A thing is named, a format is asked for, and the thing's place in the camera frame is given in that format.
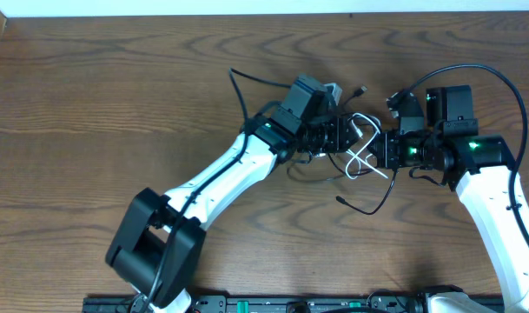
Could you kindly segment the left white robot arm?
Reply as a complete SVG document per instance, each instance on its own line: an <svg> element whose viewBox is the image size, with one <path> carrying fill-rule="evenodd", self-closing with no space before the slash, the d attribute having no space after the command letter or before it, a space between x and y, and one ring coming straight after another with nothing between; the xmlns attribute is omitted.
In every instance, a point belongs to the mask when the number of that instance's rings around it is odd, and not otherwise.
<svg viewBox="0 0 529 313"><path fill-rule="evenodd" d="M244 191L296 152L314 157L356 143L338 111L338 84L301 74L286 88L284 100L245 115L234 143L201 173L163 194L146 188L131 201L105 261L137 291L142 312L188 310L207 231Z"/></svg>

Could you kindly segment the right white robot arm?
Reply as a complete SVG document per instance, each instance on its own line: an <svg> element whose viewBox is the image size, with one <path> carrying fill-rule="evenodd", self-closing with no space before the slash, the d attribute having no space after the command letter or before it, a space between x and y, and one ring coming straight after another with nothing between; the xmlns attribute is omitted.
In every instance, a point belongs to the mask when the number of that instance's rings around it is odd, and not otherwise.
<svg viewBox="0 0 529 313"><path fill-rule="evenodd" d="M480 135L469 86L427 90L427 105L406 90L387 99L399 122L369 150L382 169L437 170L457 194L482 238L506 312L529 312L529 207L516 161L500 135Z"/></svg>

